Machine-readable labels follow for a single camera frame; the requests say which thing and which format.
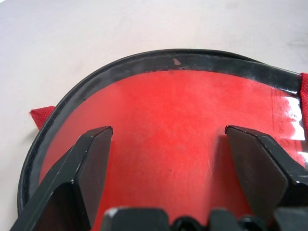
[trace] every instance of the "red pad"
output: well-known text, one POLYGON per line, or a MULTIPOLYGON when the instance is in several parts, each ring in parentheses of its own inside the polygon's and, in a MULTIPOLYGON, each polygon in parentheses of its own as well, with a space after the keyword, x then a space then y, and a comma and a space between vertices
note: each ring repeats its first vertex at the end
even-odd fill
POLYGON ((82 133, 111 125, 94 230, 105 210, 115 206, 161 207, 171 222, 190 215, 205 224, 214 207, 239 217, 251 211, 236 178, 225 126, 268 133, 300 162, 298 109, 298 99, 241 77, 204 71, 135 75, 101 89, 72 112, 52 139, 40 181, 82 133))
POLYGON ((46 120, 48 119, 54 108, 54 106, 49 106, 32 109, 30 111, 30 115, 32 116, 32 119, 34 120, 39 130, 42 129, 43 125, 45 124, 46 120))
POLYGON ((300 90, 300 98, 302 101, 302 111, 305 129, 308 129, 308 74, 302 73, 302 87, 300 90))

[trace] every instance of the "red fabric tab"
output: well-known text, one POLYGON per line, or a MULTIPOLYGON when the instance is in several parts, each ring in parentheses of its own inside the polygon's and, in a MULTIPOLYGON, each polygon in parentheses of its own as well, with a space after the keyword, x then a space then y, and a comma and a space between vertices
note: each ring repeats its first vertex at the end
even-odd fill
POLYGON ((302 101, 303 118, 305 129, 308 130, 308 74, 302 73, 302 87, 300 90, 300 98, 302 101))
POLYGON ((49 106, 38 109, 32 109, 30 111, 30 115, 32 116, 32 119, 34 120, 39 130, 41 130, 46 120, 48 119, 49 115, 54 110, 54 108, 55 108, 54 106, 49 106))

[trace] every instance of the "red oval panel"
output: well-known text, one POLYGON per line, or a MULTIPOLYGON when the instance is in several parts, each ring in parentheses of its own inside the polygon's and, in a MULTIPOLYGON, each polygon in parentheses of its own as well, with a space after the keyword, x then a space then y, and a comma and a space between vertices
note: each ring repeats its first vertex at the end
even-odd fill
POLYGON ((100 90, 64 122, 40 180, 85 131, 114 128, 105 188, 94 230, 114 206, 155 206, 172 221, 205 224, 211 208, 250 213, 224 135, 226 125, 275 137, 297 159, 288 95, 242 77, 203 71, 135 75, 100 90))

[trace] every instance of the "white tabletop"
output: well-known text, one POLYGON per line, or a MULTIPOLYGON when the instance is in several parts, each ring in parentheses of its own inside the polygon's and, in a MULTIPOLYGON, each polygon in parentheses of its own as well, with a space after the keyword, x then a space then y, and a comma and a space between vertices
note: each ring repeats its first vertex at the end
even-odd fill
POLYGON ((119 58, 170 48, 238 53, 308 72, 307 0, 6 0, 0 3, 0 227, 17 218, 17 184, 38 130, 29 111, 56 105, 119 58))

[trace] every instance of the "black rim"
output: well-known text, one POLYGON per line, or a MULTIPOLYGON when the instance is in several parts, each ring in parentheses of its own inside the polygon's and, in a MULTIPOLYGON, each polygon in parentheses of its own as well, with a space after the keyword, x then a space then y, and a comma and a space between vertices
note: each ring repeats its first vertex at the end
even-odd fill
POLYGON ((301 78, 296 73, 287 72, 256 60, 224 51, 190 49, 149 51, 112 62, 93 72, 74 86, 58 103, 53 113, 36 136, 26 156, 19 179, 17 195, 18 214, 21 213, 23 207, 29 200, 30 184, 35 183, 30 182, 31 174, 37 176, 35 187, 39 184, 38 176, 40 174, 41 165, 52 139, 49 139, 49 142, 44 144, 44 147, 41 146, 51 126, 56 127, 53 128, 53 134, 55 134, 61 124, 77 106, 93 93, 116 81, 136 74, 164 70, 200 70, 231 74, 254 79, 258 82, 286 91, 289 94, 297 94, 301 85, 301 78), (179 60, 180 64, 174 62, 173 58, 179 60), (89 84, 90 81, 96 77, 101 76, 102 78, 103 75, 107 76, 111 74, 113 77, 108 76, 108 78, 105 77, 103 81, 94 81, 89 84), (83 89, 83 91, 78 94, 78 97, 71 102, 73 96, 87 84, 89 84, 89 86, 83 89), (67 116, 63 116, 62 122, 57 121, 59 119, 59 114, 62 113, 62 110, 68 103, 74 104, 75 107, 72 107, 73 109, 71 111, 65 112, 67 116), (36 163, 37 169, 36 172, 33 173, 33 165, 38 153, 40 153, 42 157, 40 161, 36 163))

